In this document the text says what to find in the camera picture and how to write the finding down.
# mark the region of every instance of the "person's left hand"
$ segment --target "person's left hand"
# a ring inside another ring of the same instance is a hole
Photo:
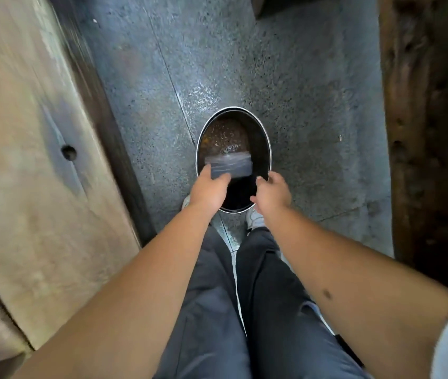
[[[211,165],[205,165],[190,191],[190,206],[201,208],[211,217],[224,203],[227,193],[227,185],[231,181],[229,173],[222,174],[219,178],[212,179]]]

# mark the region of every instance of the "speckled floor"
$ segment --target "speckled floor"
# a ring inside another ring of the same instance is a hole
[[[75,1],[158,231],[195,180],[208,117],[242,106],[300,210],[392,255],[375,0],[312,0],[259,21],[250,0]],[[235,251],[244,221],[212,223]]]

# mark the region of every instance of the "clear plastic bag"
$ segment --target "clear plastic bag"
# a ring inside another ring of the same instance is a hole
[[[230,173],[231,178],[242,178],[252,175],[253,164],[249,152],[206,157],[205,164],[212,165],[212,179],[219,178],[224,173]]]

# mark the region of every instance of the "hand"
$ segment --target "hand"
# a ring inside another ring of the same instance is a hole
[[[222,174],[219,178],[211,177],[211,165],[205,165],[192,190],[190,191],[190,206],[198,206],[210,218],[219,210],[224,203],[227,193],[227,185],[231,181],[229,173]]]
[[[257,211],[265,219],[278,209],[289,207],[292,198],[287,183],[279,173],[270,171],[268,176],[267,181],[261,176],[257,177],[257,193],[250,197],[250,200],[256,204]]]

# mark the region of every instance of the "jeans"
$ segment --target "jeans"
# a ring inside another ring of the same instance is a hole
[[[310,307],[267,228],[231,254],[213,227],[154,378],[366,378]]]

